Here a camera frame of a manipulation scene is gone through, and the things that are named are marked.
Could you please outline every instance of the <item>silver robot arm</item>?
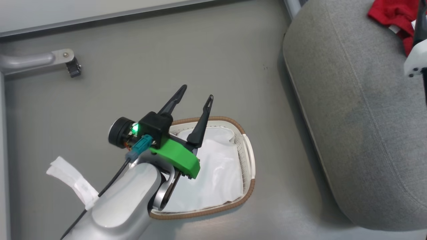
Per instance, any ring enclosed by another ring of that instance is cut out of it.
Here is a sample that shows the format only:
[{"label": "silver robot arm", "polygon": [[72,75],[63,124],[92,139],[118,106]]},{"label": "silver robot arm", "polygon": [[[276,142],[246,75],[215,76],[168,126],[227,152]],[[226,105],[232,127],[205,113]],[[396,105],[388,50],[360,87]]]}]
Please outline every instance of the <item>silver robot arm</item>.
[{"label": "silver robot arm", "polygon": [[404,63],[404,74],[407,77],[422,75],[424,82],[425,102],[427,105],[427,4],[419,0],[417,20],[415,23],[412,50]]},{"label": "silver robot arm", "polygon": [[150,224],[148,205],[161,184],[149,163],[129,169],[96,202],[64,240],[137,240]]}]

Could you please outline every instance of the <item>green 3d-printed part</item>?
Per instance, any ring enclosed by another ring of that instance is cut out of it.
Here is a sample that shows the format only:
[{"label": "green 3d-printed part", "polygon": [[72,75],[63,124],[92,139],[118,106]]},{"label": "green 3d-printed part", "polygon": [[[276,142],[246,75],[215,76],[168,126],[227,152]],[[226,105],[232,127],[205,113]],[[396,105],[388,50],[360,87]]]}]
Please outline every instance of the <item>green 3d-printed part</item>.
[{"label": "green 3d-printed part", "polygon": [[152,153],[157,153],[183,174],[195,179],[200,171],[199,159],[180,143],[168,139],[160,149],[150,147]]}]

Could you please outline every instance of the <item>gray sofa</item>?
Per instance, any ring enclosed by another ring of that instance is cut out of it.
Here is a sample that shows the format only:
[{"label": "gray sofa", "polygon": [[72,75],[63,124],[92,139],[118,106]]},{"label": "gray sofa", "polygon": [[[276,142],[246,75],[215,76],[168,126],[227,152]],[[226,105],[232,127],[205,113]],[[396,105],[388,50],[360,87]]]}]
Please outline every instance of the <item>gray sofa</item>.
[{"label": "gray sofa", "polygon": [[311,0],[283,54],[330,188],[369,229],[427,228],[427,108],[403,76],[401,40],[366,14],[373,0]]}]

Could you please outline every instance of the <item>metal leg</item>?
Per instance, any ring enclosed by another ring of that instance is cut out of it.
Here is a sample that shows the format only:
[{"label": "metal leg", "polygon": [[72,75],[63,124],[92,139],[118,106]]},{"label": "metal leg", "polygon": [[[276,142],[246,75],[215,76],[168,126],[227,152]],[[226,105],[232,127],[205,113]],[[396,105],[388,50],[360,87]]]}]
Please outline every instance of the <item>metal leg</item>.
[{"label": "metal leg", "polygon": [[74,57],[74,52],[71,49],[61,49],[49,53],[21,57],[0,55],[0,72],[3,72],[4,75],[9,75],[64,63],[71,77],[80,75],[81,66]]},{"label": "metal leg", "polygon": [[9,175],[6,136],[6,104],[4,76],[41,67],[66,64],[71,77],[81,74],[80,65],[71,49],[29,56],[5,56],[0,54],[0,239],[11,240],[9,212]]},{"label": "metal leg", "polygon": [[292,20],[301,9],[301,3],[299,0],[284,0],[284,1]]},{"label": "metal leg", "polygon": [[4,76],[0,72],[0,239],[11,240]]}]

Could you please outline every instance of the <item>cable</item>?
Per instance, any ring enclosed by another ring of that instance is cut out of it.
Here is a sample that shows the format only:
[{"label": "cable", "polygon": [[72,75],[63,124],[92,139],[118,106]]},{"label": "cable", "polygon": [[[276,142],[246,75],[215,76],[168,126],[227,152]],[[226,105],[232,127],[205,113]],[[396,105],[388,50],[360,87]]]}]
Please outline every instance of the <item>cable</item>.
[{"label": "cable", "polygon": [[427,70],[421,70],[423,73],[423,84],[424,84],[424,96],[426,98],[426,105],[427,105]]},{"label": "cable", "polygon": [[[114,177],[109,181],[107,186],[105,186],[104,189],[98,194],[98,197],[102,196],[106,190],[108,190],[111,185],[117,180],[117,178],[122,174],[123,170],[125,169],[126,165],[129,164],[131,161],[130,158],[126,159],[125,163],[122,165],[122,167],[119,169],[119,171],[114,175]],[[71,226],[65,231],[65,233],[62,235],[61,240],[74,228],[74,226],[82,219],[82,217],[86,214],[87,210],[83,210],[83,212],[79,215],[79,217],[71,224]]]}]

